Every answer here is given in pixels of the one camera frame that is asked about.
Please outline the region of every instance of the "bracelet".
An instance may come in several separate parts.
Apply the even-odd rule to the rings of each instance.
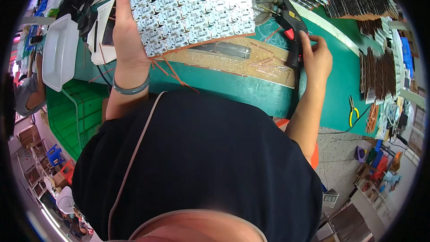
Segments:
[[[120,94],[132,95],[132,94],[140,93],[145,88],[147,88],[149,85],[149,80],[150,80],[150,76],[148,73],[148,77],[146,78],[145,82],[142,85],[140,85],[136,88],[133,88],[133,89],[124,89],[115,83],[115,76],[114,76],[114,78],[112,79],[112,87]]]

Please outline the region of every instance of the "red trigger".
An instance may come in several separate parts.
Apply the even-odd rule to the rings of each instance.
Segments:
[[[291,28],[290,30],[286,30],[284,31],[284,34],[290,39],[293,40],[294,39],[294,31],[293,28]]]

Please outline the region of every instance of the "cork board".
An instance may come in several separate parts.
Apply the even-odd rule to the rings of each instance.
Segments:
[[[192,49],[167,54],[165,57],[169,61],[241,76],[261,78],[294,88],[294,71],[284,65],[288,56],[286,50],[246,37],[227,39],[224,42],[249,47],[251,49],[250,58],[236,59],[236,57],[224,54],[214,55],[213,53]]]

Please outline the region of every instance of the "finger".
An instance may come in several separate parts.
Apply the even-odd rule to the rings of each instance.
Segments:
[[[132,18],[130,0],[116,0],[115,23],[125,22]]]
[[[319,35],[310,35],[309,39],[312,41],[318,42],[319,47],[326,47],[327,46],[325,39],[323,37],[320,37]]]
[[[313,56],[312,48],[310,46],[310,41],[308,35],[300,30],[299,31],[300,38],[301,38],[301,44],[303,45],[303,59],[305,60],[308,57]]]
[[[318,50],[318,43],[312,45],[312,51]]]

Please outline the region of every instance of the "red plastic stool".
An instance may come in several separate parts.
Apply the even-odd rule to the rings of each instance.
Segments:
[[[69,184],[72,184],[73,172],[75,167],[72,165],[72,159],[68,160],[67,163],[61,168],[60,173],[64,176]]]

